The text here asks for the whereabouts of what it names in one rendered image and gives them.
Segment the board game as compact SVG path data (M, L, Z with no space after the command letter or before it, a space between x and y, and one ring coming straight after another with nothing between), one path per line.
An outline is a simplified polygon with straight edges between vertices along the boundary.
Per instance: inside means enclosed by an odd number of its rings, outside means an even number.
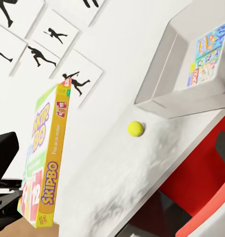
M200 38L197 41L195 60L197 61L220 48L223 45L224 38L225 24Z
M37 99L17 211L34 227L53 223L72 79Z
M187 86L206 81L214 75L221 49L222 47L191 64Z

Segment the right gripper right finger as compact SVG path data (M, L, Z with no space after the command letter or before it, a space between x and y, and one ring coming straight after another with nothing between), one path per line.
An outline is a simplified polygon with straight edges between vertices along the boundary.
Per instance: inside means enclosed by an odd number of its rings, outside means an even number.
M215 149L225 162L225 132L220 131L216 140L216 146Z

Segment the tennis ball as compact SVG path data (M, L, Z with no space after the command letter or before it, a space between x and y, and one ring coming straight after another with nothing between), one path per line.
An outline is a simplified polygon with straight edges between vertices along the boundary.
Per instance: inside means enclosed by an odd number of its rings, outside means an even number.
M131 122L129 125L128 125L128 132L131 136L133 137L138 137L142 134L143 132L143 125L138 122L138 121L135 121L135 122Z

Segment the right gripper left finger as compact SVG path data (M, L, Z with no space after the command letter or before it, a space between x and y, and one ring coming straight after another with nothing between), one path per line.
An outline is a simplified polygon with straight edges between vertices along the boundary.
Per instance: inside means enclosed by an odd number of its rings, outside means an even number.
M19 150L19 143L16 133L8 132L0 135L0 180L13 158Z

